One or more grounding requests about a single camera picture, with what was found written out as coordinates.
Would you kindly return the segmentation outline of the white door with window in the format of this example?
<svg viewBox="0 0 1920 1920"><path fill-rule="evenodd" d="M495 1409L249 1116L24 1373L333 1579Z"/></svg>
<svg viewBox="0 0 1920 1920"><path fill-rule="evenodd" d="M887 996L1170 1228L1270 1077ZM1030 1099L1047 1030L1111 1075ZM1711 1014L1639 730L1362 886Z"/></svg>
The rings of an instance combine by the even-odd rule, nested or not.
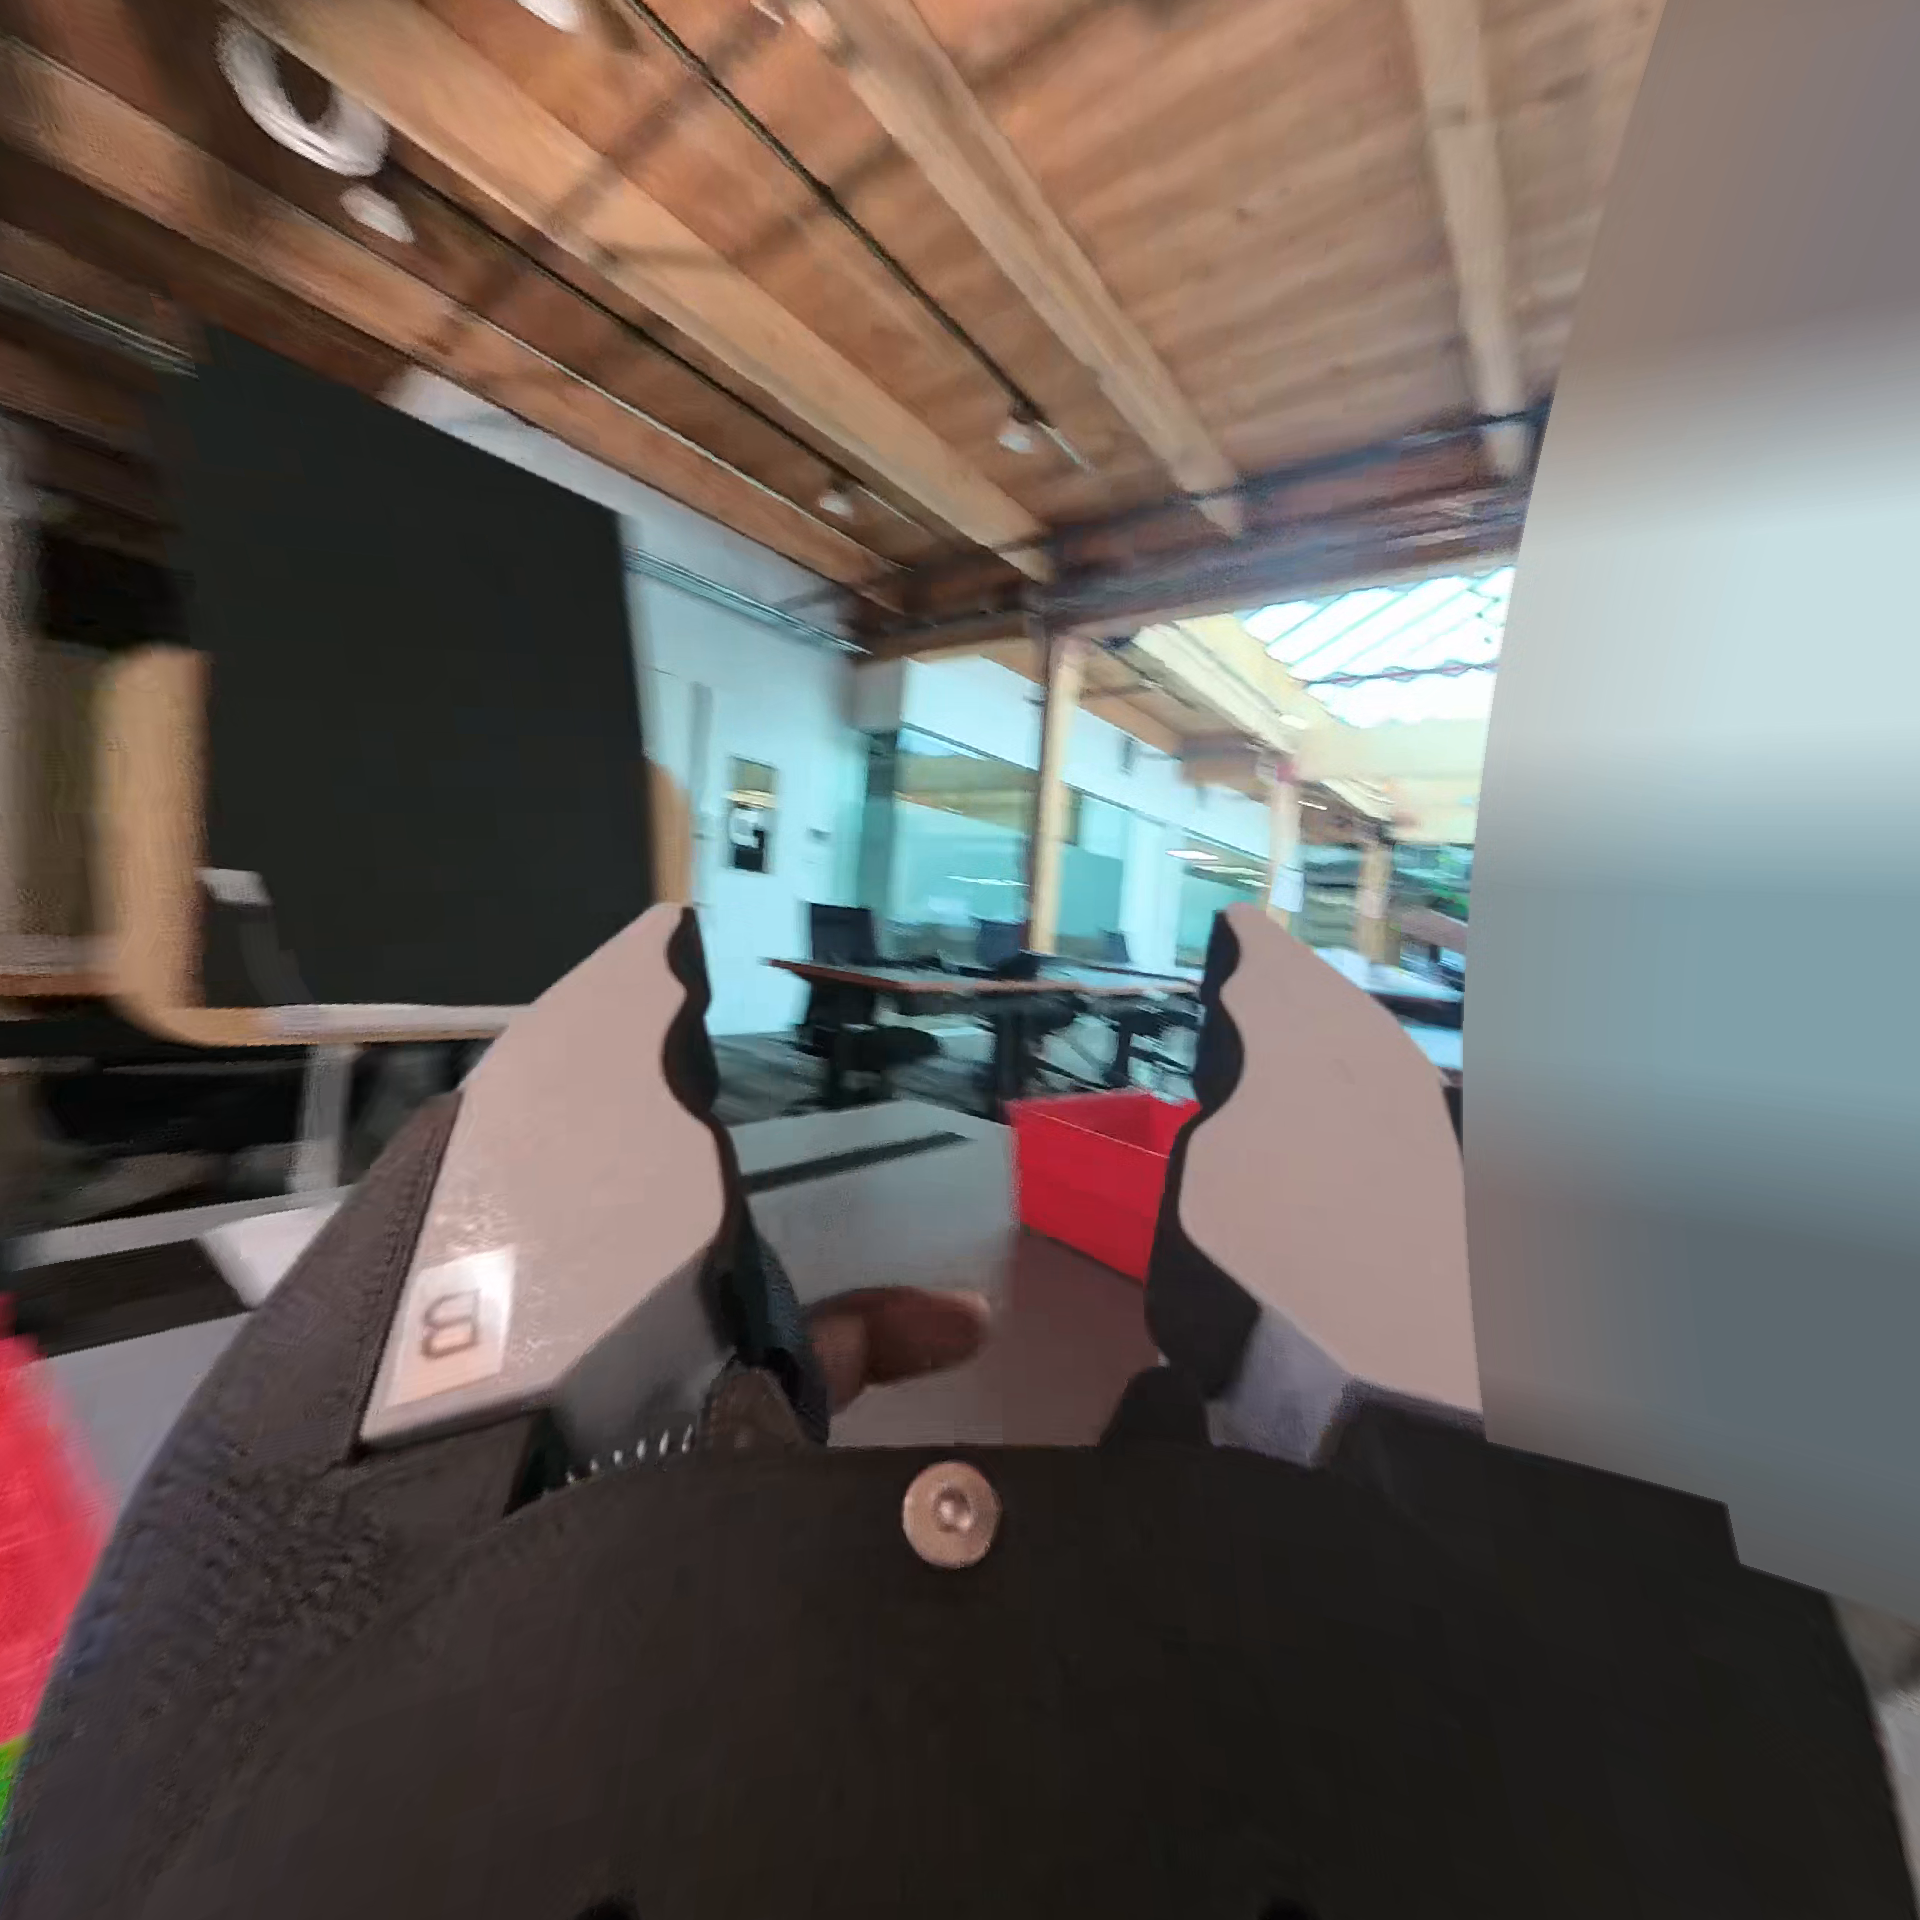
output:
<svg viewBox="0 0 1920 1920"><path fill-rule="evenodd" d="M778 963L808 958L808 910L852 898L861 736L847 672L767 653L700 681L688 718L694 898L716 1038L785 1030L804 989Z"/></svg>

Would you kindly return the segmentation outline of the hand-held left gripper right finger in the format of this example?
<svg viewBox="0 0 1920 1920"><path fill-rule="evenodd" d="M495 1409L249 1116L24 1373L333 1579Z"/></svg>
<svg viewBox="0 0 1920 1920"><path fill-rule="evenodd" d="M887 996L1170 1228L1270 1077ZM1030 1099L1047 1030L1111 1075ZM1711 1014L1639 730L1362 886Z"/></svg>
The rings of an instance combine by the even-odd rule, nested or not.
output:
<svg viewBox="0 0 1920 1920"><path fill-rule="evenodd" d="M1216 916L1144 1323L1209 1441L1310 1467L1370 1409L1482 1434L1439 1069L1257 905Z"/></svg>

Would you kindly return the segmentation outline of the person's left hand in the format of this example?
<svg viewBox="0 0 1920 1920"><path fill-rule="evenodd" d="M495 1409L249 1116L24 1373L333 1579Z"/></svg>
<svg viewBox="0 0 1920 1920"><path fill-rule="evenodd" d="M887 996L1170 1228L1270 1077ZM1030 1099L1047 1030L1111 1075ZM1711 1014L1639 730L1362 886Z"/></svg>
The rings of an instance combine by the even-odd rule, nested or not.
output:
<svg viewBox="0 0 1920 1920"><path fill-rule="evenodd" d="M861 1286L807 1312L830 1416L861 1395L968 1365L992 1332L992 1305L965 1289Z"/></svg>

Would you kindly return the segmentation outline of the wooden office desk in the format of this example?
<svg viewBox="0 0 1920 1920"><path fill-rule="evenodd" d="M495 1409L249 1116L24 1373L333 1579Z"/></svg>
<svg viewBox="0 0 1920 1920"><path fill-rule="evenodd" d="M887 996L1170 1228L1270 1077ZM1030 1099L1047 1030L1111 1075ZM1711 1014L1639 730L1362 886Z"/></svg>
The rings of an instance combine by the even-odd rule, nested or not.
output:
<svg viewBox="0 0 1920 1920"><path fill-rule="evenodd" d="M850 965L767 958L769 972L804 988L800 1051L817 1066L817 1110L870 1104L894 1093L901 1069L940 1045L924 1017L950 1010L988 1035L974 1069L975 1101L1000 1120L1034 1093L1135 1088L1135 1069L1181 1072L1161 1040L1200 1027L1198 989L1177 977L1058 968L1038 956L1000 969Z"/></svg>

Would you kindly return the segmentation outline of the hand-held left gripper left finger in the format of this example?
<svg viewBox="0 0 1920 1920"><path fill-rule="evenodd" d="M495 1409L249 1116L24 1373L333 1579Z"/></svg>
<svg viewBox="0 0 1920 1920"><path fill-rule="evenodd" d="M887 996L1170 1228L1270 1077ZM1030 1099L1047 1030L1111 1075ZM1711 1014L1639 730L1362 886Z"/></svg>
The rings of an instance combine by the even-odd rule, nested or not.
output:
<svg viewBox="0 0 1920 1920"><path fill-rule="evenodd" d="M642 912L456 1094L361 1417L373 1451L511 1417L567 1472L697 1443L750 1349L750 1221L713 1120L708 978L682 904Z"/></svg>

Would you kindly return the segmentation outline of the wooden book stand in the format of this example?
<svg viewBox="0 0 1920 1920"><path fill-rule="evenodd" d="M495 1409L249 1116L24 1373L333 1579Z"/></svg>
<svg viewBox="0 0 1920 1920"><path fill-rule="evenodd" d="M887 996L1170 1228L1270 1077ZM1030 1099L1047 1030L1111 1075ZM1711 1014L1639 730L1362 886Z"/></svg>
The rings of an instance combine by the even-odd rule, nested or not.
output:
<svg viewBox="0 0 1920 1920"><path fill-rule="evenodd" d="M378 1048L493 1043L567 972L656 905L637 744L609 752L511 724L513 704L454 718L428 702L398 745L370 708L316 776L261 794L297 856L344 892L349 977L377 988L476 988L476 1002L318 1002L266 988L261 1003L204 998L208 685L201 653L137 651L103 692L101 850L111 916L111 1006L189 1050L302 1050L309 1091L343 1086Z"/></svg>

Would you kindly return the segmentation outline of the wooden pillar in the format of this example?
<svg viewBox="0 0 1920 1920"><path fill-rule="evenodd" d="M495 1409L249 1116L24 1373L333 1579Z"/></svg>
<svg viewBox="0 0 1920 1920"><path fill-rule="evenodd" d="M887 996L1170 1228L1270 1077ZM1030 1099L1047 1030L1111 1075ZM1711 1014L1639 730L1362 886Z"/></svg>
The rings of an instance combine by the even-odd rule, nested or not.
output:
<svg viewBox="0 0 1920 1920"><path fill-rule="evenodd" d="M1066 760L1086 681L1086 645L1071 635L1041 635L1040 752L1026 834L1024 941L1033 954L1056 954L1066 841Z"/></svg>

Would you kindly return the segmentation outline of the red plastic bin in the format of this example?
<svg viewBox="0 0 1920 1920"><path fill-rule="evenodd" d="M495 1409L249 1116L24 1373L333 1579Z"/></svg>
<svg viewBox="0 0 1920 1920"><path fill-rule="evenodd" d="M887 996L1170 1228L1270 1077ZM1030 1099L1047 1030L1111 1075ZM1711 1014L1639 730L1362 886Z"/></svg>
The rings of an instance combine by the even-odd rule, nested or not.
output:
<svg viewBox="0 0 1920 1920"><path fill-rule="evenodd" d="M1167 1157L1193 1116L1198 1101L1138 1088L1012 1101L1018 1226L1144 1283Z"/></svg>
<svg viewBox="0 0 1920 1920"><path fill-rule="evenodd" d="M34 1346L2 1337L2 1745L24 1739L108 1536L104 1489Z"/></svg>

